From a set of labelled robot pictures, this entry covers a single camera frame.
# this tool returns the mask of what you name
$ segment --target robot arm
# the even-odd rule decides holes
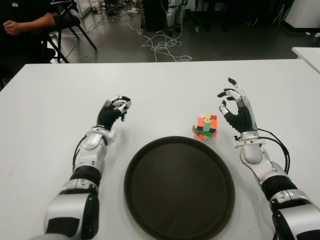
[[[73,158],[73,173],[50,204],[44,220],[44,235],[32,240],[88,240],[99,228],[99,185],[105,168],[107,145],[113,143],[114,122],[122,121],[131,100],[117,96],[103,105],[97,125],[80,141]]]
[[[235,80],[229,78],[228,81],[234,89],[225,88],[218,97],[228,96],[227,100],[236,101],[238,114],[234,115],[227,109],[225,100],[219,109],[226,121],[240,133],[235,144],[236,147],[241,147],[240,159],[253,172],[269,201],[278,239],[319,240],[319,208],[293,184],[277,163],[270,161],[267,151],[262,147],[264,141],[259,137],[246,94]]]

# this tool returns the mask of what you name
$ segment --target person's hand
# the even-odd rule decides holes
[[[15,21],[6,21],[3,26],[6,33],[11,36],[17,36],[23,32],[21,24]]]

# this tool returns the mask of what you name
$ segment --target colorful cube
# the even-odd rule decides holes
[[[200,114],[197,124],[192,127],[194,133],[204,141],[217,135],[217,116],[211,114]]]

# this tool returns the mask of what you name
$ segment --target black cable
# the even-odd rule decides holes
[[[261,129],[261,128],[258,128],[258,130],[260,130],[260,131],[262,131],[262,132],[266,132],[266,133],[272,135],[272,136],[276,139],[276,140],[275,140],[275,139],[273,139],[273,138],[265,137],[265,136],[261,136],[261,137],[260,137],[261,139],[271,140],[271,141],[277,143],[277,144],[281,147],[281,149],[282,149],[282,151],[283,151],[283,153],[284,153],[284,157],[285,157],[285,167],[284,167],[284,171],[285,171],[286,174],[288,174],[288,173],[289,173],[289,169],[290,169],[290,154],[289,154],[289,151],[288,151],[288,149],[286,148],[286,146],[285,146],[285,145],[283,144],[283,142],[282,142],[276,135],[274,135],[271,131],[268,131],[268,130],[265,130],[265,129]],[[274,235],[273,235],[272,240],[277,240],[277,239],[278,239],[277,232],[275,232]]]
[[[289,154],[289,151],[287,149],[287,147],[284,145],[284,143],[275,135],[273,134],[271,131],[268,131],[268,130],[265,130],[265,129],[261,129],[261,128],[258,128],[258,130],[260,131],[263,131],[263,132],[266,132],[270,135],[272,135],[275,139],[278,140],[278,144],[282,146],[282,148],[284,149],[284,151],[286,152],[286,155],[287,155],[287,169],[285,169],[285,173],[288,174],[289,173],[289,170],[290,170],[290,163],[291,163],[291,160],[290,160],[290,154]]]
[[[78,148],[79,148],[80,144],[82,143],[82,141],[85,140],[85,138],[86,138],[86,135],[83,138],[81,138],[81,140],[79,141],[78,145],[76,146],[76,148],[74,150],[73,159],[72,159],[72,170],[75,169],[75,166],[76,166],[76,158],[79,153]]]
[[[288,170],[288,165],[289,165],[289,161],[288,161],[288,154],[287,154],[287,151],[286,149],[284,148],[284,146],[278,142],[277,140],[271,138],[271,137],[267,137],[267,136],[261,136],[259,137],[260,139],[267,139],[267,140],[270,140],[270,141],[273,141],[275,142],[276,144],[278,144],[280,146],[280,148],[282,149],[283,151],[283,154],[284,154],[284,157],[285,157],[285,166],[284,166],[284,171],[286,174],[288,174],[289,170]]]

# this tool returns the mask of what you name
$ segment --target white table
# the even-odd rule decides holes
[[[151,240],[124,201],[124,177],[134,154],[166,136],[193,137],[199,113],[218,115],[218,135],[205,143],[225,161],[236,199],[230,222],[215,240],[270,240],[268,202],[233,148],[236,131],[218,110],[216,97],[241,83],[259,127],[274,132],[291,155],[289,176],[320,206],[320,75],[301,59],[128,64],[27,65],[0,92],[1,239],[27,240],[42,232],[48,205],[72,173],[74,149],[96,123],[106,99],[132,98],[125,122],[117,122],[100,185],[96,240]],[[269,142],[271,159],[284,166]]]
[[[293,47],[292,51],[320,74],[320,47]]]

